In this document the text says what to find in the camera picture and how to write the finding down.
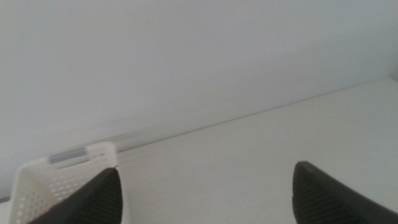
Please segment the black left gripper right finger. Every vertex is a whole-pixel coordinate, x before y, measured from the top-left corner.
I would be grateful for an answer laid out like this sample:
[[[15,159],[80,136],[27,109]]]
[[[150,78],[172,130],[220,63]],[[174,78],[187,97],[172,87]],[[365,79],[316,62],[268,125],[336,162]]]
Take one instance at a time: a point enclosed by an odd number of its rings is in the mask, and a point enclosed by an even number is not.
[[[300,161],[292,179],[297,223],[397,224],[397,213],[342,184],[318,167]]]

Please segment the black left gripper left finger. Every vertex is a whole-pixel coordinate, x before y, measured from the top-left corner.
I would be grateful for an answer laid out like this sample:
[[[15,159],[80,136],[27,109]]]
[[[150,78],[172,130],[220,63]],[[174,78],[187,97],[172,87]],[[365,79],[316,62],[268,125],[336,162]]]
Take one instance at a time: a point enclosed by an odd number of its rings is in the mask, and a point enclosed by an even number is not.
[[[121,224],[123,193],[118,170],[106,168],[33,224]]]

